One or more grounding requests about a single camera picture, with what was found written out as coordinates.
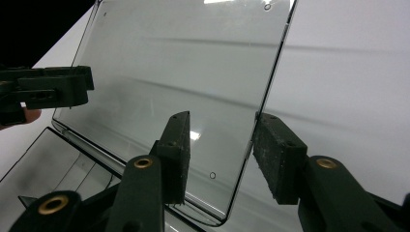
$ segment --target clamp jaw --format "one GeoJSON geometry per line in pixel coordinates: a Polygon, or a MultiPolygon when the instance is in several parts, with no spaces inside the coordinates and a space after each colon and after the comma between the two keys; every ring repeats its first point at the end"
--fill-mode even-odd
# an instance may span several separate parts
{"type": "Polygon", "coordinates": [[[0,124],[26,122],[21,102],[28,109],[71,107],[88,102],[94,90],[90,67],[0,70],[0,124]]]}

